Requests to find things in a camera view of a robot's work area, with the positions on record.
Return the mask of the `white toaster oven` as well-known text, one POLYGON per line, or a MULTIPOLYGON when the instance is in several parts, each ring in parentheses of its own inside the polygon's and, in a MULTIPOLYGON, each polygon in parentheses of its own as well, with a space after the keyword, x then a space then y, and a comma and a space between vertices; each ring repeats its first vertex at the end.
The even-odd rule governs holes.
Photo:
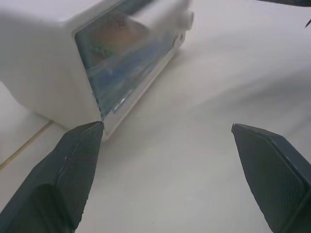
POLYGON ((70 130, 101 121, 75 34, 118 0, 0 0, 0 81, 70 130))

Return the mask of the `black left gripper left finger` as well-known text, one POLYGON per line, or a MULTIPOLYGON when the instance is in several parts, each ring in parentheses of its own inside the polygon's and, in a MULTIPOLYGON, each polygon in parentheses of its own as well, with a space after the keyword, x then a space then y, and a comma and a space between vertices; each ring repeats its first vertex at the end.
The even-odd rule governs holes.
POLYGON ((75 233, 94 181, 103 132, 97 121, 65 133, 0 212, 0 233, 75 233))

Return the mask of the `white oven control knob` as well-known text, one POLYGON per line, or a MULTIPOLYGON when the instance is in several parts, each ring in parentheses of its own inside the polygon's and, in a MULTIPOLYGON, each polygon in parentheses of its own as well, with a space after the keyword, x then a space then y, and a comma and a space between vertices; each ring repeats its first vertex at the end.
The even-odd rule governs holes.
POLYGON ((177 22, 177 26, 184 31, 190 31, 194 22, 194 12, 187 10, 184 11, 177 22))

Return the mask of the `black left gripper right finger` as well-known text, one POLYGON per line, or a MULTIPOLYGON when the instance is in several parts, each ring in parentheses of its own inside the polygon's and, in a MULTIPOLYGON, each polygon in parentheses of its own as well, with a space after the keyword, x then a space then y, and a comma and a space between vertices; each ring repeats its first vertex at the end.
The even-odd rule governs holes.
POLYGON ((248 186, 273 233, 311 233, 311 164, 281 135, 233 124, 248 186))

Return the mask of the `glass toaster oven door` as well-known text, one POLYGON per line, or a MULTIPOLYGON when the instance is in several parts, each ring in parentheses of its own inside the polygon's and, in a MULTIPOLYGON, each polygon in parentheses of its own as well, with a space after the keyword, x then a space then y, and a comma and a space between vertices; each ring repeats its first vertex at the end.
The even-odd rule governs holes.
POLYGON ((153 0, 118 0, 75 34, 108 139, 183 43, 177 24, 155 31, 129 17, 153 0))

